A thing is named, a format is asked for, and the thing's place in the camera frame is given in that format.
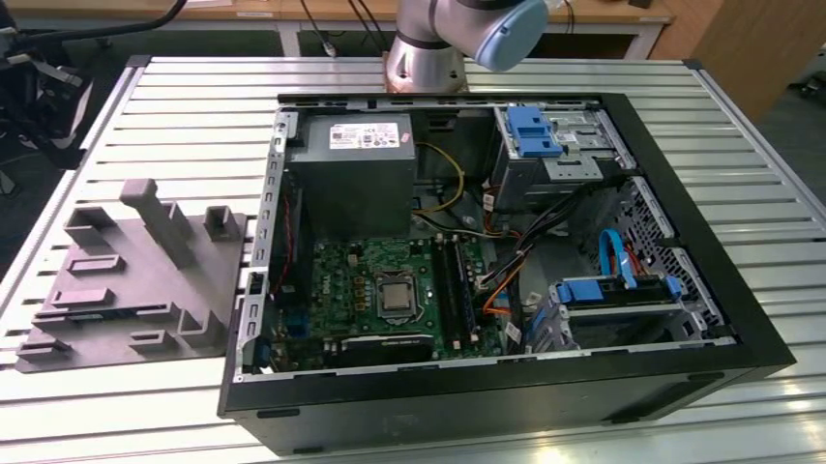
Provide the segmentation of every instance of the black cable on table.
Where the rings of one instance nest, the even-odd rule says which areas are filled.
[[[185,2],[186,0],[176,0],[166,13],[157,19],[146,22],[128,24],[125,26],[102,27],[100,29],[89,29],[86,31],[49,32],[46,34],[38,34],[36,36],[21,37],[14,44],[16,49],[29,48],[42,44],[58,44],[69,41],[100,39],[104,37],[122,36],[124,34],[150,31],[164,26],[166,23],[169,23],[169,21],[176,18],[180,10],[182,10]]]

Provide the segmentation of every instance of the aluminum extrusion table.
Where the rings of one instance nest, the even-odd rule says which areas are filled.
[[[321,460],[816,460],[826,453],[826,214],[707,74],[680,62],[579,60],[528,61],[504,74],[469,63],[467,70],[476,92],[627,94],[798,364],[657,422]],[[133,211],[116,201],[118,181],[153,177],[158,196],[186,213],[220,203],[254,215],[277,94],[380,90],[374,59],[130,62],[85,141],[85,163],[62,176],[0,286],[0,463],[273,458],[238,425],[216,417],[222,359],[24,375],[13,370],[14,348],[52,286],[69,243],[60,226],[74,205],[101,205],[129,218]]]

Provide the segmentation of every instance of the motherboard chip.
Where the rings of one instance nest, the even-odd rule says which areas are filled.
[[[407,283],[381,285],[381,307],[384,310],[411,308],[411,293]]]
[[[415,277],[408,271],[385,272],[374,279],[376,315],[393,325],[401,325],[420,316],[423,309],[415,297]]]

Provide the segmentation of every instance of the power supply label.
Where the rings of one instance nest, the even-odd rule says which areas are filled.
[[[330,150],[399,148],[399,125],[336,124],[330,127]]]

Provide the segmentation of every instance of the sticker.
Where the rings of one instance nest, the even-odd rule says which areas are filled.
[[[507,327],[504,328],[504,334],[516,343],[521,341],[521,331],[516,329],[516,326],[511,322],[507,323]]]
[[[572,133],[556,132],[556,141],[564,143],[576,143],[576,136]]]
[[[492,204],[495,203],[495,198],[491,194],[485,193],[481,197],[481,207],[485,211],[492,213]]]
[[[330,127],[330,150],[399,148],[399,125],[336,124]]]
[[[237,17],[272,17],[272,13],[238,12],[234,15]]]

